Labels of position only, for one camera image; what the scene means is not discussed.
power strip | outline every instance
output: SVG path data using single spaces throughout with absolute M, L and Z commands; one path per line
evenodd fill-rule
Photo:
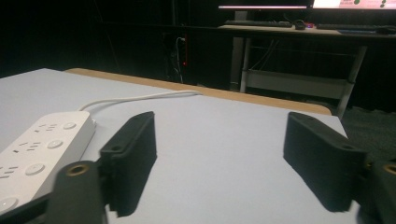
M 0 154 L 0 214 L 51 192 L 60 169 L 79 161 L 95 132 L 86 111 L 39 119 Z

dark background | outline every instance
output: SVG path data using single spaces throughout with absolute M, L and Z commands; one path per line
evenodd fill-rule
M 174 80 L 172 60 L 178 37 L 184 80 L 227 90 L 230 85 L 233 39 L 219 34 L 181 34 L 150 29 L 129 29 L 120 24 L 186 25 L 217 27 L 233 19 L 233 12 L 219 10 L 219 5 L 306 5 L 306 1 L 213 1 L 213 0 L 69 0 L 2 1 L 0 6 L 0 77 L 39 68 L 65 70 L 82 67 L 140 77 Z M 256 20 L 306 20 L 326 23 L 393 24 L 396 13 L 336 10 L 264 11 Z M 114 25 L 103 25 L 114 22 Z M 259 40 L 265 46 L 270 40 Z M 332 43 L 282 42 L 292 49 L 340 49 Z M 253 52 L 260 57 L 261 52 Z M 299 59 L 308 59 L 301 63 Z M 381 46 L 368 48 L 349 105 L 367 109 L 396 111 L 396 50 Z M 320 59 L 318 55 L 276 52 L 268 69 L 309 76 L 342 77 L 347 74 L 348 57 Z

keyboard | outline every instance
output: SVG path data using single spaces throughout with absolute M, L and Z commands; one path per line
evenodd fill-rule
M 319 30 L 375 31 L 379 25 L 316 24 Z
M 284 28 L 292 27 L 292 24 L 288 21 L 226 21 L 225 24 L 244 25 L 244 26 L 284 27 Z

white power strip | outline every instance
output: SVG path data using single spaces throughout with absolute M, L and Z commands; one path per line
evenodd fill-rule
M 51 192 L 55 176 L 79 161 L 95 132 L 86 111 L 39 119 L 0 154 L 0 214 Z

electrical outlet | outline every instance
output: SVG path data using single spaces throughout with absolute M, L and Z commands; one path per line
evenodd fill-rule
M 60 169 L 79 161 L 94 134 L 86 111 L 39 119 L 0 154 L 0 214 L 49 193 Z

